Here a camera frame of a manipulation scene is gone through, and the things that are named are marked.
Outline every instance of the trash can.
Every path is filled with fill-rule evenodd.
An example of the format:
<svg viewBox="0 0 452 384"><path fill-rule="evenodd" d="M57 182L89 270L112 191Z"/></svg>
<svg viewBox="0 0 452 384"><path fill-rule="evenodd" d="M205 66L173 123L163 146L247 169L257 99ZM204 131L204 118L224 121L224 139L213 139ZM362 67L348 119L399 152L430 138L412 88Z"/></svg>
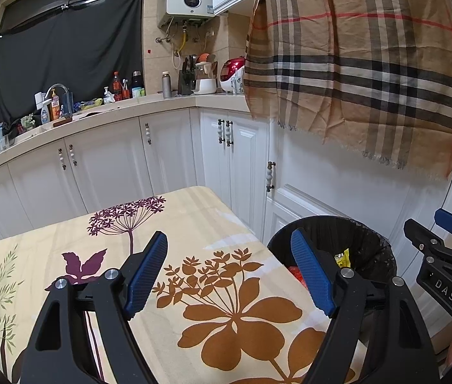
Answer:
<svg viewBox="0 0 452 384"><path fill-rule="evenodd" d="M348 248L350 265L363 278L387 283L396 276L395 256L383 236L358 221L329 215L301 218L272 237L268 248L287 268L297 265L290 248L292 232L297 228L303 228L319 250L332 256Z"/></svg>

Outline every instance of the floral tablecloth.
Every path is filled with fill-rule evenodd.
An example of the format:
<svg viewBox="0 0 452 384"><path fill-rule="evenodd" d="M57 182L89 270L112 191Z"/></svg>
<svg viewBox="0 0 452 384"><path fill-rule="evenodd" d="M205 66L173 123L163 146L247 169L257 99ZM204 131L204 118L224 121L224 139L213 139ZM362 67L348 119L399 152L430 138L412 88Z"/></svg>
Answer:
<svg viewBox="0 0 452 384"><path fill-rule="evenodd" d="M16 383L22 351L59 276L93 281L142 251L156 230L169 251L130 327L161 384L301 382L328 326L307 290L207 188L118 205L0 241L0 369ZM115 383L94 313L100 375ZM358 343L349 379L361 370Z"/></svg>

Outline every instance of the faucet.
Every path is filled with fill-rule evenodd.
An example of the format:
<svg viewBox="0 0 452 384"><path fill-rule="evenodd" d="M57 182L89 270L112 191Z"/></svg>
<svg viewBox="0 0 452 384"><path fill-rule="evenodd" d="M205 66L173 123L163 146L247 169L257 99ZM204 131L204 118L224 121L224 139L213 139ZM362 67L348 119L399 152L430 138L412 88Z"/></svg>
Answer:
<svg viewBox="0 0 452 384"><path fill-rule="evenodd" d="M64 117L72 118L72 116L73 116L73 102L71 100L72 97L70 96L70 92L69 92L68 88L66 88L63 84L54 84L49 89L47 89L44 100L47 100L50 97L50 91L52 91L52 89L57 88L57 87L64 90L64 97L66 98L65 104L68 108L68 112L66 114L64 114Z"/></svg>

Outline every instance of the black curtain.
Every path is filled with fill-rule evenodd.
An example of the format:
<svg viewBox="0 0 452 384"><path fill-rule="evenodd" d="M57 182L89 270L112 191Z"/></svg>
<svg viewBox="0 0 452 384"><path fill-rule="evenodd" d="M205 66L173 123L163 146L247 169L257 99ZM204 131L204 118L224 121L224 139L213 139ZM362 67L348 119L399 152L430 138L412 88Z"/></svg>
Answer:
<svg viewBox="0 0 452 384"><path fill-rule="evenodd" d="M103 96L113 72L142 70L142 0L82 0L0 38L0 123L36 110L34 94L62 83L74 102Z"/></svg>

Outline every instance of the plaid cloth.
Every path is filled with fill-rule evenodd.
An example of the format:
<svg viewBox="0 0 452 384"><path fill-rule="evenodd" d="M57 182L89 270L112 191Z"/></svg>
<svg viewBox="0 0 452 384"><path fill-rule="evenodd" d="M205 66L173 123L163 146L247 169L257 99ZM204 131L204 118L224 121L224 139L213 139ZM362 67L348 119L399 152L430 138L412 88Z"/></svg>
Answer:
<svg viewBox="0 0 452 384"><path fill-rule="evenodd" d="M452 0L255 0L246 51L253 116L452 172Z"/></svg>

